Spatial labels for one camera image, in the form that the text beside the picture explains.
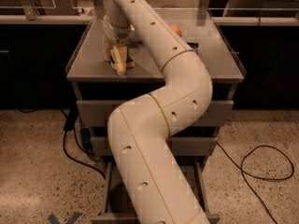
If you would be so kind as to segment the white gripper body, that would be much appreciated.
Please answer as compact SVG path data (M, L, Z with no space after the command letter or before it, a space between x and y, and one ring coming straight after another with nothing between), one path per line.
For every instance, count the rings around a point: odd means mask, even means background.
M102 22L103 41L108 44L125 43L132 31L131 23L126 17L114 18L106 15Z

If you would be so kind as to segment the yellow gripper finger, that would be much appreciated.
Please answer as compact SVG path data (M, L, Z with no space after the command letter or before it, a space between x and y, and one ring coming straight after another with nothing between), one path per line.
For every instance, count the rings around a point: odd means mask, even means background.
M110 51L110 64L118 76L126 72L127 48L124 44L116 44Z
M106 62L110 62L110 51L112 49L112 43L104 36L103 37L103 56Z

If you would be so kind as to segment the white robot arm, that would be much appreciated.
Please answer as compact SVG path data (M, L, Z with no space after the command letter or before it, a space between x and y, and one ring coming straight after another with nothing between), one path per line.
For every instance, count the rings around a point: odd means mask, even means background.
M209 224L166 139L194 124L212 98L211 77L146 0L112 0L164 77L158 90L111 113L108 142L140 224Z

